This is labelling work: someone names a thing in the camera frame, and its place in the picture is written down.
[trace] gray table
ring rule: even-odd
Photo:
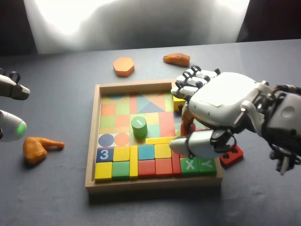
[[[301,86],[301,40],[0,58],[0,67],[22,75],[28,100],[0,97],[0,109],[20,116],[27,136],[64,141],[35,168],[24,163],[24,138],[0,143],[0,225],[196,226],[300,225],[301,167],[283,177],[267,143],[251,132],[237,136],[245,159],[224,172],[221,189],[121,193],[89,197],[85,188],[94,86],[99,83],[175,78],[183,68],[162,57],[182,52],[201,68],[237,72],[271,86]],[[117,78],[118,57],[135,72]]]

